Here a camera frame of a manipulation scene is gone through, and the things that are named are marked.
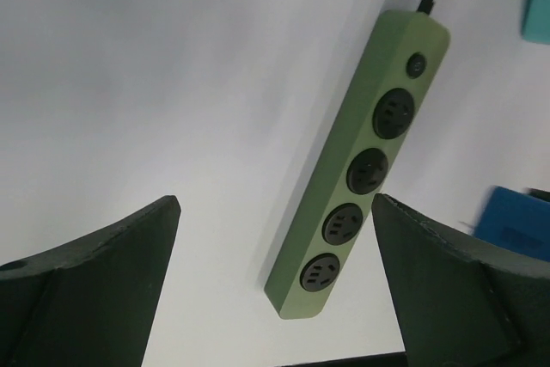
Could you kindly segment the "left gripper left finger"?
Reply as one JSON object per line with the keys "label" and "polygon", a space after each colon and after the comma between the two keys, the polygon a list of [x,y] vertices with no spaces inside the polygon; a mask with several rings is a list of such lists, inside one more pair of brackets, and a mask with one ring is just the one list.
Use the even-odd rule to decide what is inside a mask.
{"label": "left gripper left finger", "polygon": [[139,366],[180,221],[174,195],[1,267],[3,366]]}

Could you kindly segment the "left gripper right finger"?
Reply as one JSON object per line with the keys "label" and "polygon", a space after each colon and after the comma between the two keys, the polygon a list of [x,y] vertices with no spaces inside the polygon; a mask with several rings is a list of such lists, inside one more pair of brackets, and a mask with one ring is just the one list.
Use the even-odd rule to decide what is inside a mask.
{"label": "left gripper right finger", "polygon": [[549,265],[430,219],[387,194],[371,206],[411,366],[547,366]]}

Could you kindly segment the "blue cube plug adapter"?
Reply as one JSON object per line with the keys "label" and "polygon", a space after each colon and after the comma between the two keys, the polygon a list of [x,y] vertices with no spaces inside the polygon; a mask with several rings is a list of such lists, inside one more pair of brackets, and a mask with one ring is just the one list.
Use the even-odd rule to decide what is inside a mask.
{"label": "blue cube plug adapter", "polygon": [[494,187],[473,236],[500,248],[549,261],[549,192]]}

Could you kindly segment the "green power strip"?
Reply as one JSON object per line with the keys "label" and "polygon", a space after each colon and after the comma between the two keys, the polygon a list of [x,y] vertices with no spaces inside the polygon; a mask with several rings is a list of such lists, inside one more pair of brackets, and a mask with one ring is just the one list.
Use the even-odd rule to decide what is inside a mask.
{"label": "green power strip", "polygon": [[421,12],[376,20],[266,281],[281,319],[323,310],[449,41]]}

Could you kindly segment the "teal triangular power socket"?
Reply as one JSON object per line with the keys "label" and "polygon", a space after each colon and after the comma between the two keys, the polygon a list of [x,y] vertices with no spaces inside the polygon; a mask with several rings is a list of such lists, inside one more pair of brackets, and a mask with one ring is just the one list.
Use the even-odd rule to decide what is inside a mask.
{"label": "teal triangular power socket", "polygon": [[525,0],[522,38],[536,44],[549,44],[549,0]]}

